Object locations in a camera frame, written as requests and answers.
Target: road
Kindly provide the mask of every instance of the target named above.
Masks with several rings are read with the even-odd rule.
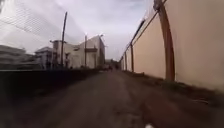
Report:
[[[152,124],[155,128],[206,128],[214,126],[214,113],[215,108],[113,71],[13,106],[5,126],[144,128]]]
[[[122,75],[118,72],[101,73],[20,105],[16,108],[13,127],[142,127]]]

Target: concrete wall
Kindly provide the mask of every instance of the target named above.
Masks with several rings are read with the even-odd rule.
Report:
[[[224,90],[224,1],[168,0],[176,80]]]
[[[151,17],[145,21],[142,29],[146,27],[150,19]],[[133,43],[134,71],[165,78],[164,42],[158,15]]]
[[[224,91],[223,7],[223,0],[166,1],[176,81]],[[132,44],[134,71],[165,78],[164,40],[158,14],[145,20]]]
[[[127,70],[128,71],[132,71],[131,70],[131,48],[129,47],[128,50],[126,51],[127,54]]]

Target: building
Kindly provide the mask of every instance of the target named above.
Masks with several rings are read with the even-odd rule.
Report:
[[[155,3],[161,10],[140,24],[122,69],[224,92],[223,6],[221,0]]]
[[[0,45],[0,70],[38,69],[34,55],[23,49]]]
[[[61,64],[60,40],[53,42],[54,64]],[[95,36],[79,45],[67,42],[63,46],[63,65],[67,68],[99,68],[104,65],[105,47],[101,36]]]
[[[52,64],[53,49],[44,47],[35,52],[36,59],[42,69],[50,69]]]

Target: wall pillar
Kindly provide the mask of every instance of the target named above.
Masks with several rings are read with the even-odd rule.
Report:
[[[170,23],[162,0],[154,0],[154,10],[158,11],[164,38],[166,58],[166,79],[175,80],[175,58],[173,50],[173,39],[170,31]]]

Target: sky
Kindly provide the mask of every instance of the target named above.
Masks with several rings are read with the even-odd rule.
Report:
[[[78,44],[84,41],[85,34],[87,34],[88,38],[103,34],[103,40],[106,45],[106,58],[116,60],[120,59],[139,23],[152,5],[152,0],[6,1],[8,3],[5,2],[0,20],[6,20],[11,23],[14,21],[12,20],[13,18],[17,19],[13,23],[31,31],[32,34],[30,36],[32,38],[29,41],[27,41],[27,38],[26,41],[21,40],[22,34],[19,35],[18,33],[22,32],[15,31],[15,28],[7,25],[7,28],[4,27],[7,29],[7,32],[4,30],[4,33],[8,34],[3,34],[0,31],[0,34],[5,35],[1,36],[0,43],[2,39],[7,39],[10,40],[7,42],[8,44],[25,47],[28,52],[33,52],[37,48],[45,46],[46,40],[61,37],[61,25],[63,24],[64,13],[67,11],[66,39],[72,42],[72,44]],[[15,5],[19,6],[19,9],[15,9],[13,12],[9,8],[16,8]]]

